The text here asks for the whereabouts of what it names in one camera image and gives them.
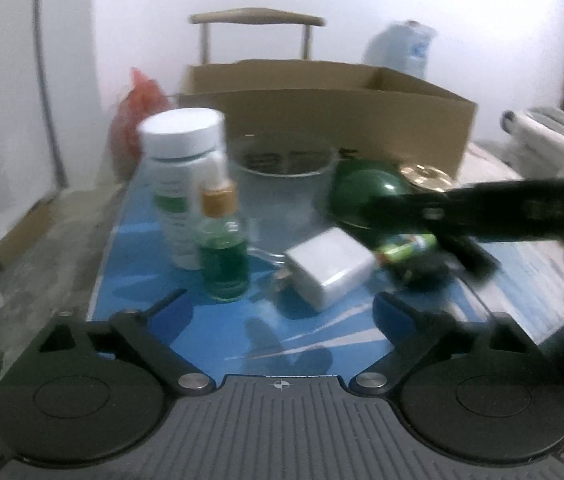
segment gold dropper cap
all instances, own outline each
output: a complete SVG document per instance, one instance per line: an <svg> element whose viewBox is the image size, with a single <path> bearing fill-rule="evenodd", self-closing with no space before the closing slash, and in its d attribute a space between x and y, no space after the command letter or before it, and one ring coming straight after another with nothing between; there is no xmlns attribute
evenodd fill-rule
<svg viewBox="0 0 564 480"><path fill-rule="evenodd" d="M202 214L209 218L222 218L238 210L238 190L233 180L222 189L202 190Z"/></svg>

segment white crosshair marker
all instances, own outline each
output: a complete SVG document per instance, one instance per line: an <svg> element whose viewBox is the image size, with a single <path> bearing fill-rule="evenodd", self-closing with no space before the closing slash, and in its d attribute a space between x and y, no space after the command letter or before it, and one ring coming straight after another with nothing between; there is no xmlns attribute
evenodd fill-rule
<svg viewBox="0 0 564 480"><path fill-rule="evenodd" d="M275 381L273 383L273 386L275 386L278 390L284 390L286 388L288 388L289 386L293 386L291 383L284 381L282 379L280 379L279 381Z"/></svg>

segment table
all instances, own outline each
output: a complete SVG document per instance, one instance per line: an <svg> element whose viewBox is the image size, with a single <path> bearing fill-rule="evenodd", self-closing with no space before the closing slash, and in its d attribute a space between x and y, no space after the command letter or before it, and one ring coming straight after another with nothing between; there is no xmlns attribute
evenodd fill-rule
<svg viewBox="0 0 564 480"><path fill-rule="evenodd" d="M469 145L461 183L515 178L489 153ZM477 291L479 298L459 282L426 294L399 291L398 296L420 309L444 308L460 320L485 319L485 306L508 312L536 342L561 327L564 248L550 241L485 247L502 263L502 270ZM385 272L318 314L293 290L275 293L272 271L252 258L251 288L241 300L217 303L208 298L198 272L171 263L148 183L139 171L112 232L88 319L107 319L125 308L144 310L184 287L188 292L171 327L171 348L217 383L227 374L339 375L348 383L392 348L372 318L374 295L395 290Z"/></svg>

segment floor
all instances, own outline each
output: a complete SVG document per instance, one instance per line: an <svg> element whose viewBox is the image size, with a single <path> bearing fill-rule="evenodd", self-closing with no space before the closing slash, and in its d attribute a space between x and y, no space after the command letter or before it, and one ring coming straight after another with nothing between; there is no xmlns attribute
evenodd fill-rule
<svg viewBox="0 0 564 480"><path fill-rule="evenodd" d="M56 313L68 310L86 316L123 195L122 187L111 186L59 196L53 202L53 227L0 273L6 302L0 309L4 370Z"/></svg>

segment white bottle cap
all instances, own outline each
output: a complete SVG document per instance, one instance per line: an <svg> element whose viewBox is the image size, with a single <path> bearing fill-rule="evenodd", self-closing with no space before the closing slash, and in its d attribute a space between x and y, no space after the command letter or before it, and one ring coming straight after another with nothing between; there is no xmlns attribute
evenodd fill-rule
<svg viewBox="0 0 564 480"><path fill-rule="evenodd" d="M152 158L185 158L224 142L224 114L210 108L176 108L143 120L137 127Z"/></svg>

